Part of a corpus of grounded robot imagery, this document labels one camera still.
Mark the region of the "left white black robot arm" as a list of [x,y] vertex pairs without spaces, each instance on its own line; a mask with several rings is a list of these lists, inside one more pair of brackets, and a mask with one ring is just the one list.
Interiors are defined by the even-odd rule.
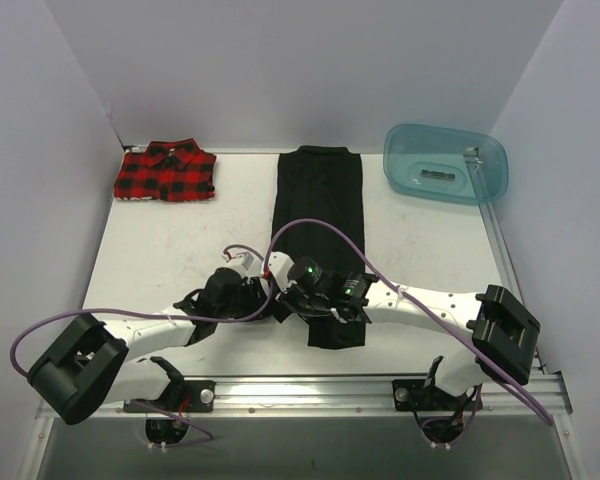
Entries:
[[270,301],[269,281],[219,268],[204,288],[147,319],[76,315],[25,377],[68,425],[115,402],[175,412],[194,394],[162,351],[202,342],[222,323],[264,318]]

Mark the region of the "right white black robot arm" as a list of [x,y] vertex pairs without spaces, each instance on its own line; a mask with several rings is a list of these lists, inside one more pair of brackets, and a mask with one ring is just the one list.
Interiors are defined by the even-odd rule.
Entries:
[[279,252],[267,270],[280,302],[304,319],[395,323],[458,340],[461,349],[434,360],[423,385],[426,402],[436,409],[489,379],[519,386],[529,381],[541,327],[504,287],[452,293],[401,286],[376,273],[329,272],[308,257],[294,261]]

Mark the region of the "black long sleeve shirt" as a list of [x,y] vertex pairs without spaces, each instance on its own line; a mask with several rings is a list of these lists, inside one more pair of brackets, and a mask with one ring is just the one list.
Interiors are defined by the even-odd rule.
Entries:
[[276,185],[272,252],[313,260],[342,294],[348,276],[366,272],[349,245],[365,250],[361,155],[345,147],[301,146],[279,155]]

